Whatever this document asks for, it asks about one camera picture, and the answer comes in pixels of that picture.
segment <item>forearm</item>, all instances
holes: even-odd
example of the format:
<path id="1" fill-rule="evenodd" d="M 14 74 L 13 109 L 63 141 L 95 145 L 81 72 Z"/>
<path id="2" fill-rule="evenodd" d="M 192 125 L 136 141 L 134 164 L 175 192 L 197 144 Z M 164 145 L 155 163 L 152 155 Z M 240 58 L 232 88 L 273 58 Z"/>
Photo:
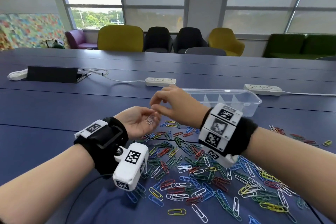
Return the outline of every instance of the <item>forearm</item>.
<path id="1" fill-rule="evenodd" d="M 242 155 L 336 221 L 335 154 L 259 127 Z"/>
<path id="2" fill-rule="evenodd" d="M 0 187 L 0 218 L 9 224 L 45 223 L 95 167 L 79 144 Z"/>

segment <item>table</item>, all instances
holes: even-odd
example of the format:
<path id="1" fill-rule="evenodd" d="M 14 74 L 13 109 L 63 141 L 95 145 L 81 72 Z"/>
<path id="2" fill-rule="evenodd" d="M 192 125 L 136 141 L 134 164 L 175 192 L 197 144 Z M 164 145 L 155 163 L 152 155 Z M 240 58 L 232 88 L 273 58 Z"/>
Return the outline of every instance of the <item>table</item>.
<path id="1" fill-rule="evenodd" d="M 275 85 L 283 90 L 309 93 L 336 93 L 336 66 L 330 61 L 285 60 L 247 57 L 213 57 L 203 55 L 123 53 L 87 50 L 57 49 L 14 49 L 0 54 L 0 132 L 6 135 L 0 139 L 0 184 L 43 163 L 59 154 L 73 142 L 73 134 L 90 124 L 92 120 L 115 115 L 125 108 L 140 105 L 148 106 L 149 99 L 158 87 L 147 87 L 143 83 L 116 83 L 91 75 L 78 84 L 47 82 L 9 82 L 9 72 L 22 70 L 27 65 L 45 65 L 80 68 L 107 68 L 109 77 L 119 80 L 145 79 L 146 77 L 176 78 L 182 88 L 241 89 L 244 84 Z M 320 96 L 261 96 L 263 103 L 253 119 L 262 127 L 269 124 L 284 128 L 290 133 L 300 134 L 322 143 L 335 133 L 332 121 L 335 120 L 334 98 Z M 196 136 L 188 141 L 197 141 Z M 334 145 L 327 150 L 336 153 Z M 96 171 L 83 181 L 53 215 L 48 223 L 62 223 L 74 197 L 79 190 L 97 176 Z M 150 218 L 162 218 L 160 222 L 193 221 L 201 223 L 197 215 L 188 212 L 177 219 L 167 218 L 164 210 L 146 214 L 155 205 L 145 199 L 137 206 L 121 190 L 111 190 L 107 181 L 96 181 L 89 186 L 82 199 L 76 203 L 69 223 L 105 223 L 114 212 L 114 219 L 134 223 L 135 216 L 140 222 Z M 207 217 L 223 211 L 213 198 L 206 205 L 200 205 Z M 250 211 L 261 223 L 274 218 L 276 213 L 255 207 L 241 200 L 242 215 Z M 310 210 L 293 214 L 302 223 L 318 223 Z M 212 222 L 221 220 L 221 216 Z M 223 218 L 234 223 L 227 213 Z M 275 223 L 290 222 L 280 216 Z"/>

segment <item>gray chair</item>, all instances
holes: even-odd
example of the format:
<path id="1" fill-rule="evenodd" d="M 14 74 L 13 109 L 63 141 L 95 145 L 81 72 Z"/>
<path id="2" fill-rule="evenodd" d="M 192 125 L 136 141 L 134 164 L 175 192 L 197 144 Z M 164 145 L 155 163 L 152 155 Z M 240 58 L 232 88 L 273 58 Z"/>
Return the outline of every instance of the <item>gray chair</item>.
<path id="1" fill-rule="evenodd" d="M 222 49 L 213 47 L 192 47 L 185 51 L 186 54 L 202 54 L 214 56 L 226 56 L 226 52 Z"/>
<path id="2" fill-rule="evenodd" d="M 329 60 L 329 61 L 336 61 L 336 56 L 328 56 L 328 57 L 321 57 L 315 60 Z"/>

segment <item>plastic organizer box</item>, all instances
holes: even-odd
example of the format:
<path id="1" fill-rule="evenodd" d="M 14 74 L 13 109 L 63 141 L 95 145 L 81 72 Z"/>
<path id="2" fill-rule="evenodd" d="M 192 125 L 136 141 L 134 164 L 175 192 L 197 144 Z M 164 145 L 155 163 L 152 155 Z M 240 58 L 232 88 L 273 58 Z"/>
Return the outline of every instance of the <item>plastic organizer box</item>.
<path id="1" fill-rule="evenodd" d="M 243 116 L 254 115 L 261 99 L 248 90 L 214 90 L 214 89 L 183 89 L 203 105 L 214 107 L 217 103 L 225 103 L 242 111 Z"/>

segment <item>yellow chair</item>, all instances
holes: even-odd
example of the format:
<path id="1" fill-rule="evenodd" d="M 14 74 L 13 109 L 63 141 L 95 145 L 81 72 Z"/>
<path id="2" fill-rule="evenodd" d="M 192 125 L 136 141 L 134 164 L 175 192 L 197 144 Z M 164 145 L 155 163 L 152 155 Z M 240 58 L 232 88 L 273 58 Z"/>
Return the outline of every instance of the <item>yellow chair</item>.
<path id="1" fill-rule="evenodd" d="M 98 49 L 104 51 L 142 52 L 144 32 L 130 25 L 108 25 L 99 30 Z"/>
<path id="2" fill-rule="evenodd" d="M 229 28 L 214 28 L 208 42 L 209 47 L 223 49 L 227 56 L 239 57 L 245 48 L 245 44 L 237 40 L 232 29 Z"/>

